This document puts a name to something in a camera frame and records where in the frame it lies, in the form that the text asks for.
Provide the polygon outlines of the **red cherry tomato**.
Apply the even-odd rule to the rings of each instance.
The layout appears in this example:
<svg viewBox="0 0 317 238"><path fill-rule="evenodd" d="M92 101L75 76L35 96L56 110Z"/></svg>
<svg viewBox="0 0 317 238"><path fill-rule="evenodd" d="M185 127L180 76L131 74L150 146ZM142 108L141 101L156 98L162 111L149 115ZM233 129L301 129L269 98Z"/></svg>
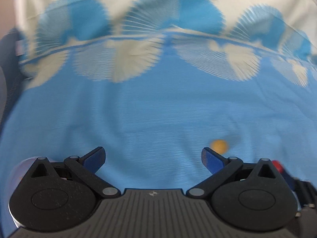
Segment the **red cherry tomato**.
<svg viewBox="0 0 317 238"><path fill-rule="evenodd" d="M281 163L277 160L273 160L272 164L275 166L275 168L277 169L277 171L282 174L284 172L284 167L281 165Z"/></svg>

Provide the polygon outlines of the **blue patterned bed sheet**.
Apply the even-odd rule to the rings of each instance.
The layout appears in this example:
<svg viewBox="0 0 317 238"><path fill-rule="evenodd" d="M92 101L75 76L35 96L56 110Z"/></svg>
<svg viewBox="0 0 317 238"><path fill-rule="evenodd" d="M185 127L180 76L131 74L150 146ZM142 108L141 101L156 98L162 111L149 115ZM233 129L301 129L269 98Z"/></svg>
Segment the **blue patterned bed sheet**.
<svg viewBox="0 0 317 238"><path fill-rule="evenodd" d="M120 190L188 189L201 150L316 182L316 0L14 0L22 92L1 132L1 236L39 156L106 150Z"/></svg>

